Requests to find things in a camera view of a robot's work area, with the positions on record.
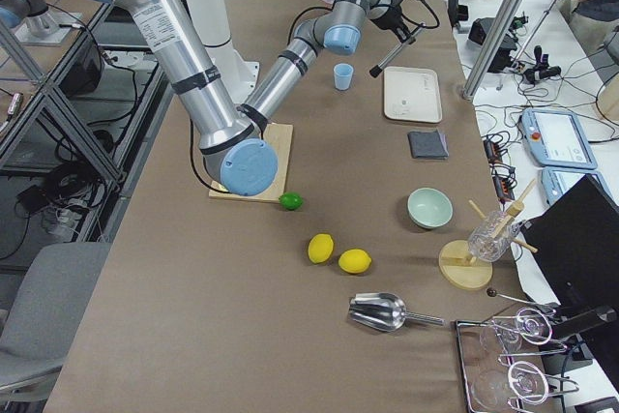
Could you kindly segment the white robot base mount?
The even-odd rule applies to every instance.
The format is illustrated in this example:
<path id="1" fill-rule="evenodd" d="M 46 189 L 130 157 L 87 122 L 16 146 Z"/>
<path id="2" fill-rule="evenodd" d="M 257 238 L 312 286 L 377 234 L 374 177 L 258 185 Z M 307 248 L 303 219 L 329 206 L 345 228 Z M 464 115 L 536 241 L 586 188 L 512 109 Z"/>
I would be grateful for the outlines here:
<path id="1" fill-rule="evenodd" d="M 186 0 L 186 3 L 192 25 L 218 67 L 232 101 L 244 103 L 257 82 L 259 64 L 245 60 L 236 50 L 224 0 Z"/>

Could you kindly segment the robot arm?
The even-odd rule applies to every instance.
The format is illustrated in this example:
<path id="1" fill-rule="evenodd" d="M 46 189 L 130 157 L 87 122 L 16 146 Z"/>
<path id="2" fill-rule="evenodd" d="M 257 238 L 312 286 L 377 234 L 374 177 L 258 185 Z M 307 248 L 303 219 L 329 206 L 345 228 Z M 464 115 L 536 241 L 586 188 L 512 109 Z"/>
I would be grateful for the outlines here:
<path id="1" fill-rule="evenodd" d="M 399 0 L 335 0 L 328 13 L 302 22 L 266 78 L 236 104 L 207 39 L 228 41 L 223 0 L 98 0 L 129 12 L 200 133 L 209 175 L 226 190 L 253 196 L 276 178 L 275 150 L 260 137 L 269 118 L 307 73 L 322 49 L 355 52 L 366 20 L 404 35 Z"/>
<path id="2" fill-rule="evenodd" d="M 24 19 L 47 12 L 45 0 L 1 0 L 1 21 L 9 28 L 16 28 Z"/>

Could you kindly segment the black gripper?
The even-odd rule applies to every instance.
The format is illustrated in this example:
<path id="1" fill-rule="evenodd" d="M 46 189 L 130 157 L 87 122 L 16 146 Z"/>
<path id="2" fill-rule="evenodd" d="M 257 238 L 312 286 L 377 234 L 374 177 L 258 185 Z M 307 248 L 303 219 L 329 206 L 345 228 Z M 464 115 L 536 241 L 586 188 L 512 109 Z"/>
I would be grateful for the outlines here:
<path id="1" fill-rule="evenodd" d="M 381 30 L 393 32 L 398 39 L 408 39 L 411 31 L 405 24 L 400 6 L 401 0 L 381 0 L 374 6 L 374 25 Z"/>

